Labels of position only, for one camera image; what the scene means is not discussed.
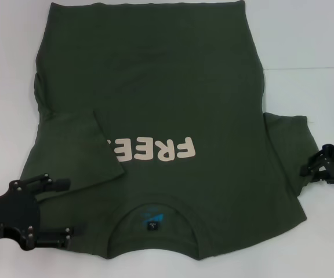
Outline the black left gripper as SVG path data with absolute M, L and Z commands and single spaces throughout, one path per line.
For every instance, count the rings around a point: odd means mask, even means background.
M 0 196 L 0 239 L 12 239 L 22 249 L 68 248 L 84 224 L 60 228 L 40 228 L 40 212 L 35 193 L 69 190 L 70 179 L 50 178 L 48 173 L 10 182 Z

